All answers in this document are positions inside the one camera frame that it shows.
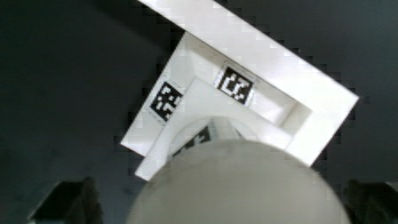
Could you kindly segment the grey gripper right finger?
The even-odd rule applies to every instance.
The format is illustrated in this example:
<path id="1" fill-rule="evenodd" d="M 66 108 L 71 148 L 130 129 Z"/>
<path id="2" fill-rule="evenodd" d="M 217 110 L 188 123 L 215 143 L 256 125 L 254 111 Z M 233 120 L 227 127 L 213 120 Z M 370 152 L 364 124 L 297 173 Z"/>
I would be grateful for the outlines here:
<path id="1" fill-rule="evenodd" d="M 386 182 L 350 180 L 343 196 L 352 224 L 398 224 L 398 190 Z"/>

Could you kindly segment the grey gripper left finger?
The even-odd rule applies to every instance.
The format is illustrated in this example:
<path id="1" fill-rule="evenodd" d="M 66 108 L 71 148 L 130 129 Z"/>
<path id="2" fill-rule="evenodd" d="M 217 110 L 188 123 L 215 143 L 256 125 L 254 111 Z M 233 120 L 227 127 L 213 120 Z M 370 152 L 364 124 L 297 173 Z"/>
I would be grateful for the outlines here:
<path id="1" fill-rule="evenodd" d="M 91 177 L 82 181 L 62 181 L 28 216 L 28 224 L 103 224 L 96 182 Z"/>

